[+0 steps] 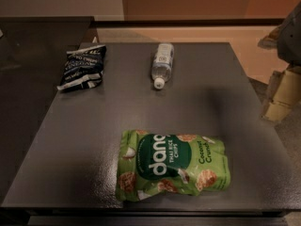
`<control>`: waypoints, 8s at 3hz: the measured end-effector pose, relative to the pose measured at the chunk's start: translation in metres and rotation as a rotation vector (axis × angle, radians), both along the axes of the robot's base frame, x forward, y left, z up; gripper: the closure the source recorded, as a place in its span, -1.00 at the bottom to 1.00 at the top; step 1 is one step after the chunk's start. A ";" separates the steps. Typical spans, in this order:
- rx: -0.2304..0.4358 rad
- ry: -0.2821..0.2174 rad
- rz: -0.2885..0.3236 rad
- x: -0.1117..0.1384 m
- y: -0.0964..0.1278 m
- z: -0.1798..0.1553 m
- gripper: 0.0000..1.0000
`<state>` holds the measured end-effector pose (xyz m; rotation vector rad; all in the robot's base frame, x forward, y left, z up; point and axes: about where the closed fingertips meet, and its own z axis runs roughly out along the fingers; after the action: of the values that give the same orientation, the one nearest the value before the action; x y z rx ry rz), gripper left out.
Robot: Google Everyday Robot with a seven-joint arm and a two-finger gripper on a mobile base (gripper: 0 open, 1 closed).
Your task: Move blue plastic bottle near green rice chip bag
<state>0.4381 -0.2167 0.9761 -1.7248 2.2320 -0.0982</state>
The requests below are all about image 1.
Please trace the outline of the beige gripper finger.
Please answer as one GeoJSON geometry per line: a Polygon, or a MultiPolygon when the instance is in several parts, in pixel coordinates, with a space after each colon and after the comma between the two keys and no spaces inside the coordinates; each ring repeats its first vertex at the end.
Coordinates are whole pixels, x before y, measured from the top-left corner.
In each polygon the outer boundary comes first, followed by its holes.
{"type": "Polygon", "coordinates": [[[261,116],[281,122],[301,101],[301,67],[290,65],[283,72],[273,71],[263,100],[261,116]]]}

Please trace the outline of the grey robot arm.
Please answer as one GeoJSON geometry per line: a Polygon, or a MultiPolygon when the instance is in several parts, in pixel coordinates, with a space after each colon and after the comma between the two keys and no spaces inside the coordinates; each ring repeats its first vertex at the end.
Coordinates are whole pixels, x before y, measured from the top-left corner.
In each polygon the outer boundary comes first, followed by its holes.
{"type": "Polygon", "coordinates": [[[277,57],[288,63],[283,72],[273,71],[261,113],[268,121],[281,122],[301,101],[301,2],[258,46],[276,49],[277,57]]]}

